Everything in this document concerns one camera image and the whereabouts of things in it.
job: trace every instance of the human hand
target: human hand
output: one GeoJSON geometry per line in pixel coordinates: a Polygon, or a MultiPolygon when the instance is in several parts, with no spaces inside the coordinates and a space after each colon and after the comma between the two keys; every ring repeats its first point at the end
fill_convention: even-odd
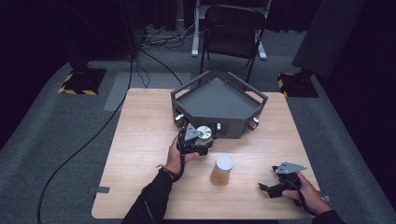
{"type": "MultiPolygon", "coordinates": [[[[165,167],[173,172],[180,173],[181,163],[180,152],[177,150],[177,139],[178,135],[174,138],[172,145],[169,147],[168,159],[166,161],[165,167]]],[[[198,152],[186,154],[185,162],[193,161],[197,157],[199,157],[198,152]]]]}
{"type": "MultiPolygon", "coordinates": [[[[303,176],[300,172],[297,172],[296,174],[300,178],[300,192],[305,197],[305,204],[308,209],[314,212],[317,216],[332,210],[330,206],[320,197],[318,191],[305,178],[305,176],[303,176]]],[[[285,189],[283,190],[282,195],[290,199],[300,200],[297,190],[285,189]]]]}

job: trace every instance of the cup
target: cup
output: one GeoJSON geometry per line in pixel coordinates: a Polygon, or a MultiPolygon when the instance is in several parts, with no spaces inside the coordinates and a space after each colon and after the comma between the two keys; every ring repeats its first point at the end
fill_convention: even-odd
{"type": "Polygon", "coordinates": [[[216,158],[210,180],[214,185],[225,186],[230,180],[230,172],[233,169],[233,158],[230,155],[220,155],[216,158]]]}

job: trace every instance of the black chair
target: black chair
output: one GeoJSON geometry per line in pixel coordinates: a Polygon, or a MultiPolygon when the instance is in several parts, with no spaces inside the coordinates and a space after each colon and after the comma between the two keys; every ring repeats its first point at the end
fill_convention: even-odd
{"type": "Polygon", "coordinates": [[[200,74],[204,69],[205,53],[209,52],[248,59],[246,82],[265,28],[265,17],[260,11],[234,6],[213,6],[205,13],[205,38],[200,74]]]}

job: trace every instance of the black cable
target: black cable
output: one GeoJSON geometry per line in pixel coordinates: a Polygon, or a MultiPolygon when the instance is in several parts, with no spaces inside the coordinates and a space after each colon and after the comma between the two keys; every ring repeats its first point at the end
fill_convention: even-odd
{"type": "MultiPolygon", "coordinates": [[[[130,76],[129,76],[129,83],[128,83],[128,90],[131,87],[131,79],[132,79],[132,67],[133,67],[133,61],[131,61],[131,69],[130,69],[130,76]]],[[[102,130],[105,129],[105,127],[108,125],[108,123],[114,118],[114,116],[116,115],[116,113],[118,112],[118,110],[120,109],[120,107],[122,106],[123,102],[125,101],[126,98],[126,93],[122,98],[122,101],[120,102],[119,106],[117,106],[116,110],[113,112],[113,114],[110,116],[110,118],[107,120],[107,122],[102,126],[102,128],[87,142],[85,143],[79,150],[77,150],[75,153],[73,153],[73,155],[71,155],[66,161],[64,161],[59,167],[58,169],[55,170],[55,172],[53,172],[53,174],[50,176],[49,180],[47,181],[46,185],[44,186],[44,188],[41,191],[41,195],[40,195],[40,199],[38,200],[38,205],[37,205],[37,223],[41,224],[41,204],[43,203],[43,199],[44,199],[44,194],[47,190],[47,187],[50,185],[51,180],[53,179],[53,177],[56,176],[56,174],[58,174],[58,172],[68,163],[70,162],[80,151],[82,151],[82,149],[84,149],[90,142],[92,142],[101,132],[102,130]]]]}
{"type": "Polygon", "coordinates": [[[159,47],[165,47],[168,49],[180,48],[180,47],[184,46],[183,39],[185,39],[186,38],[185,36],[191,32],[191,28],[193,26],[194,26],[194,24],[192,26],[190,26],[187,30],[185,30],[183,34],[181,34],[180,31],[176,28],[178,35],[164,37],[162,39],[152,41],[152,38],[154,38],[155,35],[158,35],[159,33],[161,33],[163,31],[163,29],[160,29],[159,32],[157,32],[156,34],[152,34],[153,36],[148,36],[148,43],[146,43],[145,45],[149,46],[149,48],[145,48],[145,49],[159,48],[159,47]],[[176,43],[181,43],[181,44],[179,44],[177,46],[169,46],[169,45],[173,45],[176,43]]]}
{"type": "Polygon", "coordinates": [[[142,65],[140,65],[140,62],[139,62],[138,60],[136,60],[136,72],[137,72],[137,74],[140,76],[140,78],[142,79],[143,86],[145,86],[146,89],[148,89],[148,88],[149,88],[149,73],[148,73],[148,71],[146,71],[146,70],[142,67],[142,65]],[[143,79],[143,77],[140,75],[140,72],[139,72],[139,68],[138,68],[138,67],[142,68],[143,71],[145,71],[146,77],[147,77],[147,79],[148,79],[148,84],[145,83],[145,79],[143,79]]]}
{"type": "MultiPolygon", "coordinates": [[[[117,44],[117,45],[119,45],[119,46],[122,46],[122,47],[124,47],[124,48],[129,48],[128,46],[126,46],[126,45],[124,45],[124,44],[121,44],[121,43],[119,43],[119,42],[117,42],[117,41],[115,41],[115,40],[113,40],[113,39],[111,39],[111,38],[109,38],[109,37],[107,37],[107,36],[105,36],[105,35],[103,35],[102,33],[100,33],[99,31],[98,31],[98,29],[96,29],[94,26],[92,26],[84,17],[82,17],[75,9],[73,9],[66,1],[64,1],[64,0],[61,0],[68,8],[70,8],[76,15],[78,15],[89,27],[91,27],[97,34],[99,34],[101,37],[103,37],[103,38],[105,38],[105,39],[107,39],[108,41],[110,41],[110,42],[112,42],[112,43],[114,43],[114,44],[117,44]]],[[[178,36],[178,39],[179,39],[179,41],[181,41],[182,42],[182,40],[181,40],[181,35],[180,35],[180,32],[177,30],[177,32],[179,33],[179,36],[178,36]]],[[[169,49],[170,48],[178,48],[178,47],[181,47],[181,46],[183,46],[184,45],[184,42],[182,42],[182,45],[180,45],[180,46],[177,46],[177,47],[168,47],[169,49]]],[[[181,83],[181,81],[180,81],[180,79],[176,76],[176,74],[168,67],[168,66],[166,66],[165,64],[163,64],[163,63],[161,63],[160,61],[158,61],[156,58],[154,58],[154,57],[152,57],[151,55],[149,55],[149,54],[147,54],[149,57],[151,57],[152,59],[154,59],[155,61],[157,61],[158,63],[160,63],[160,64],[162,64],[163,66],[165,66],[176,78],[177,78],[177,80],[178,80],[178,82],[180,83],[180,85],[183,85],[182,83],[181,83]]]]}
{"type": "Polygon", "coordinates": [[[305,202],[305,197],[304,195],[301,193],[300,189],[297,188],[297,186],[295,186],[291,181],[284,179],[284,181],[286,181],[288,184],[290,184],[291,186],[293,186],[298,193],[298,196],[300,197],[300,203],[303,206],[305,212],[307,212],[308,214],[312,215],[312,216],[316,216],[316,214],[314,212],[311,211],[311,209],[308,208],[308,206],[306,206],[306,202],[305,202]]]}
{"type": "MultiPolygon", "coordinates": [[[[97,34],[99,34],[99,36],[103,37],[104,39],[110,41],[110,42],[113,43],[113,44],[119,45],[119,46],[124,47],[124,48],[127,48],[127,49],[129,48],[129,47],[126,46],[125,44],[122,44],[122,43],[120,43],[120,42],[118,42],[118,41],[115,41],[114,39],[112,39],[112,38],[110,38],[110,37],[108,37],[108,36],[102,34],[102,33],[101,33],[98,29],[96,29],[90,22],[88,22],[81,14],[79,14],[72,6],[70,6],[70,4],[68,4],[65,0],[61,0],[61,1],[62,1],[71,11],[73,11],[73,13],[75,13],[85,24],[87,24],[91,29],[93,29],[97,34]]],[[[183,35],[181,35],[181,34],[180,34],[180,31],[177,29],[178,35],[176,35],[176,36],[171,36],[171,37],[168,37],[168,38],[164,38],[164,39],[160,39],[160,40],[156,40],[156,41],[155,41],[155,42],[162,42],[161,44],[156,44],[156,43],[151,42],[151,39],[152,39],[153,37],[148,37],[148,44],[146,44],[146,45],[150,46],[151,48],[159,48],[159,47],[165,47],[165,48],[168,48],[168,49],[180,48],[180,47],[184,46],[184,42],[183,42],[182,37],[185,38],[184,35],[190,30],[190,28],[189,28],[188,30],[186,30],[186,31],[184,32],[183,35]],[[166,46],[166,44],[176,44],[176,43],[181,43],[181,44],[180,44],[180,45],[177,45],[177,46],[172,46],[172,47],[166,46]]],[[[163,29],[160,29],[159,32],[157,32],[156,34],[153,34],[153,35],[158,35],[158,34],[160,34],[162,31],[163,31],[163,29]]]]}
{"type": "Polygon", "coordinates": [[[149,56],[150,58],[154,59],[154,60],[157,61],[158,63],[162,64],[165,68],[167,68],[167,69],[172,73],[172,75],[174,75],[174,77],[177,79],[178,83],[180,83],[181,86],[183,85],[183,83],[180,81],[180,79],[178,78],[178,76],[177,76],[168,66],[166,66],[164,63],[160,62],[158,59],[154,58],[153,56],[149,55],[149,54],[146,53],[144,50],[141,49],[140,51],[142,51],[144,54],[146,54],[146,55],[149,56]]]}
{"type": "Polygon", "coordinates": [[[186,152],[184,151],[184,148],[180,144],[180,138],[183,134],[184,130],[180,130],[177,135],[177,148],[180,149],[180,172],[178,175],[173,179],[173,182],[177,182],[184,174],[184,166],[186,165],[186,152]]]}
{"type": "Polygon", "coordinates": [[[154,29],[154,28],[152,28],[152,29],[150,29],[150,30],[146,29],[146,31],[148,32],[148,35],[153,35],[153,36],[158,35],[158,34],[160,34],[160,33],[163,32],[163,28],[161,28],[161,29],[154,29]],[[156,32],[156,33],[150,33],[150,32],[149,32],[150,30],[156,30],[157,32],[156,32]]]}

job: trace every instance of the chair backrest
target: chair backrest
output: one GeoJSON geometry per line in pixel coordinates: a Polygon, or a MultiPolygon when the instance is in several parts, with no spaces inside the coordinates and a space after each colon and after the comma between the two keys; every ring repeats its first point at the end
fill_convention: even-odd
{"type": "Polygon", "coordinates": [[[234,26],[245,29],[264,30],[265,17],[260,11],[245,7],[218,5],[205,13],[205,26],[234,26]]]}

